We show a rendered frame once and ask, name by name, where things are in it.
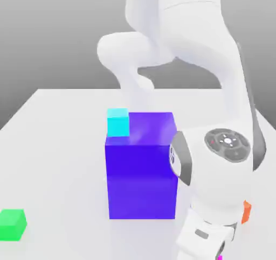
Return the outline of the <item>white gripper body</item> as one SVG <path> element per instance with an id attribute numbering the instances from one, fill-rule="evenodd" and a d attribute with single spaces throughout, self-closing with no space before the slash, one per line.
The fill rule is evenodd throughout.
<path id="1" fill-rule="evenodd" d="M 224 241 L 196 238 L 178 238 L 179 248 L 195 260 L 217 260 L 224 249 Z"/>

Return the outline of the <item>small orange cube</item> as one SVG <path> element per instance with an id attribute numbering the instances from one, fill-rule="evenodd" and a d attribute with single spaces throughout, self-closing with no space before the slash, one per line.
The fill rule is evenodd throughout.
<path id="1" fill-rule="evenodd" d="M 244 224 L 249 220 L 250 212 L 251 212 L 251 208 L 252 208 L 252 205 L 249 202 L 247 202 L 246 200 L 244 201 L 243 204 L 244 204 L 244 212 L 243 212 L 243 216 L 241 219 L 241 224 Z"/>

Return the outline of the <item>small cyan cube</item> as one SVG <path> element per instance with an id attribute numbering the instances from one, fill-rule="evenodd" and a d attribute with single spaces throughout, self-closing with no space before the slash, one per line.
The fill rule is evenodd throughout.
<path id="1" fill-rule="evenodd" d="M 107 110 L 107 136 L 128 137 L 129 112 L 126 108 L 109 108 Z"/>

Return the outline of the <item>small green cube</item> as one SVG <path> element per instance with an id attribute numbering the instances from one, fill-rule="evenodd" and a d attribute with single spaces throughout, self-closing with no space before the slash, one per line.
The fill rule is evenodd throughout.
<path id="1" fill-rule="evenodd" d="M 26 226 L 27 220 L 23 209 L 0 211 L 0 241 L 20 241 Z"/>

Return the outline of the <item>large purple box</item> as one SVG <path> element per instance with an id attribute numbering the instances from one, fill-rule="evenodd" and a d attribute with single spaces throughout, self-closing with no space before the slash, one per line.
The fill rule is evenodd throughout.
<path id="1" fill-rule="evenodd" d="M 177 132 L 174 116 L 129 113 L 128 137 L 106 137 L 110 219 L 174 219 L 178 179 L 169 149 Z"/>

